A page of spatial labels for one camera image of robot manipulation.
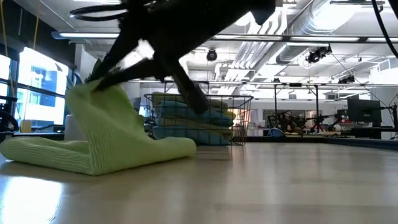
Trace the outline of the long ceiling light bar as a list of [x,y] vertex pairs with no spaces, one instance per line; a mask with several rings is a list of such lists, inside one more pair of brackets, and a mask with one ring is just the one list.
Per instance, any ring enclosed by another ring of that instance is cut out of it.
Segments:
[[[108,32],[52,32],[54,39],[104,39],[116,40],[118,33]],[[294,43],[334,43],[334,44],[386,44],[384,37],[338,36],[338,35],[276,35],[276,34],[217,34],[201,40],[206,41],[243,41],[243,42],[294,42]]]

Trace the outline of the office window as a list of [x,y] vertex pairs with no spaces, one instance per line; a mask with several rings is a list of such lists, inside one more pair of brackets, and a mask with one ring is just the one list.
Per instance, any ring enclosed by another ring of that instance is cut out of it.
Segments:
[[60,132],[71,74],[66,65],[28,47],[0,50],[0,110],[20,129]]

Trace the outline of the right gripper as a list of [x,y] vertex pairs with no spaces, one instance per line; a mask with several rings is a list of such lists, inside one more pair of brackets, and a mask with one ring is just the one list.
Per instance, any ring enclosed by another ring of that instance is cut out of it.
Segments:
[[[249,12],[256,23],[264,23],[275,11],[275,0],[160,0],[151,9],[142,0],[127,0],[126,6],[119,36],[87,79],[101,79],[94,91],[133,79],[164,80],[171,76],[180,93],[192,93],[196,84],[180,65],[180,58],[203,44],[201,40],[220,33]],[[137,47],[139,39],[150,43],[153,58],[109,74]],[[195,97],[187,104],[198,114],[209,108],[206,97]]]

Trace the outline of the black computer monitor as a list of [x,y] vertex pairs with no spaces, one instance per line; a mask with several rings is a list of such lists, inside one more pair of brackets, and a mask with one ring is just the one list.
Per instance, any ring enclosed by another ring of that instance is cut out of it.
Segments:
[[352,122],[372,123],[373,127],[380,127],[381,104],[376,100],[348,99],[348,118]]

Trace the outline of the wire mesh basket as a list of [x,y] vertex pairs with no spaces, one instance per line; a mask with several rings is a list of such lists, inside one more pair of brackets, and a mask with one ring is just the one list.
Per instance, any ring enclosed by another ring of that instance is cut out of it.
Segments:
[[[157,118],[165,118],[159,114],[159,111],[155,109],[155,104],[152,102],[152,93],[146,94],[146,131],[150,132],[150,135],[153,135],[153,128],[158,126],[156,123]],[[228,145],[243,145],[246,142],[247,136],[247,128],[249,123],[250,111],[251,111],[251,100],[245,98],[238,98],[237,100],[233,98],[232,100],[225,100],[224,102],[228,104],[228,109],[214,108],[210,106],[208,110],[216,110],[218,112],[223,113],[224,111],[233,111],[236,114],[236,118],[233,120],[233,125],[231,127],[232,132],[227,133],[231,135],[231,141]]]

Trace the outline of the lime green microfiber towel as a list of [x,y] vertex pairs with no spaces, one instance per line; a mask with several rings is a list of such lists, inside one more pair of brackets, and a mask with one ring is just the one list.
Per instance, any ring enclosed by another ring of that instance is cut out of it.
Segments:
[[144,119],[120,86],[95,91],[98,82],[71,88],[66,103],[85,136],[83,141],[14,137],[0,144],[9,160],[88,175],[103,175],[196,154],[189,138],[150,138]]

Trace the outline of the blue microfiber towel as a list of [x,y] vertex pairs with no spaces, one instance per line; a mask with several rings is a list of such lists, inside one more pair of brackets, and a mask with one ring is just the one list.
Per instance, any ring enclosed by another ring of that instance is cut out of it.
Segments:
[[226,114],[216,110],[206,110],[202,114],[196,114],[188,105],[177,101],[161,101],[159,105],[155,106],[155,109],[165,118],[176,116],[222,127],[231,127],[233,125],[233,119]]
[[223,134],[208,129],[192,129],[187,126],[155,126],[153,135],[157,139],[167,137],[189,138],[197,144],[225,146],[231,141],[230,134]]

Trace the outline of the black background metal frame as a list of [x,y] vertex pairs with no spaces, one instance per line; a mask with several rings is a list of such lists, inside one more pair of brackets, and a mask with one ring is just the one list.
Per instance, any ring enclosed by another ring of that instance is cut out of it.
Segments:
[[208,82],[198,81],[196,89],[192,93],[181,93],[182,99],[187,103],[193,102],[195,97],[206,97],[208,101],[219,99],[221,101],[232,100],[235,98],[255,99],[255,100],[274,100],[274,110],[277,111],[277,101],[293,100],[289,98],[291,94],[297,94],[297,90],[308,90],[309,94],[300,98],[298,95],[295,100],[314,100],[316,111],[319,112],[320,92],[319,87],[322,83],[300,83],[300,82]]

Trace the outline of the potted plant in white pot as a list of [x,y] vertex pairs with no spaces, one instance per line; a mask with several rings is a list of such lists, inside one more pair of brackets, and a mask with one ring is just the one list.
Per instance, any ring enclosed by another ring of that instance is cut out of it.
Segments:
[[[96,60],[95,64],[93,65],[93,69],[91,73],[84,79],[82,83],[87,83],[92,73],[96,70],[96,68],[100,65],[102,60],[99,58]],[[66,122],[65,122],[65,132],[64,132],[64,140],[65,141],[86,141],[85,135],[80,129],[80,125],[75,119],[73,114],[66,115]]]

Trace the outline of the black aluminium table frame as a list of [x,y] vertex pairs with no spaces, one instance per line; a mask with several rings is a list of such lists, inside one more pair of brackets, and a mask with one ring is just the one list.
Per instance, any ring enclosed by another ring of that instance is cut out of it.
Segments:
[[337,144],[344,146],[367,147],[374,149],[398,151],[398,141],[381,139],[249,136],[246,138],[246,142]]

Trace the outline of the black ceiling spotlight cluster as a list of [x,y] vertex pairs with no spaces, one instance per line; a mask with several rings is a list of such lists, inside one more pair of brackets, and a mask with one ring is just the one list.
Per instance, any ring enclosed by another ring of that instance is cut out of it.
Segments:
[[309,54],[306,56],[306,61],[311,64],[311,63],[317,63],[321,59],[325,58],[328,54],[332,53],[332,49],[330,46],[327,47],[318,47],[315,50],[312,50],[309,52]]

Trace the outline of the silver ventilation duct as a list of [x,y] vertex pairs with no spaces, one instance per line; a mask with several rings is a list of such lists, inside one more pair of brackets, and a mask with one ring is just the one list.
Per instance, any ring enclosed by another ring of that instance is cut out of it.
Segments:
[[331,4],[336,0],[314,0],[287,29],[287,35],[330,35],[347,23],[359,5]]

